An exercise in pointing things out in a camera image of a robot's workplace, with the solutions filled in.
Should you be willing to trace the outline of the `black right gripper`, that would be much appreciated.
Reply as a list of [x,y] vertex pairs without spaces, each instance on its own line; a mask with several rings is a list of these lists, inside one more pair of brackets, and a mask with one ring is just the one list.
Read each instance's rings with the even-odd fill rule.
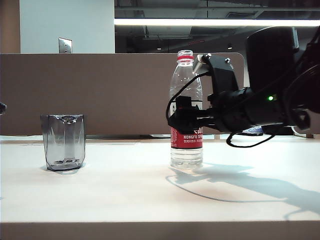
[[242,101],[251,95],[249,87],[236,91],[212,93],[207,97],[210,108],[201,110],[192,106],[189,96],[176,98],[176,110],[168,117],[168,125],[180,133],[192,133],[201,127],[224,133],[239,132],[251,127],[251,121]]

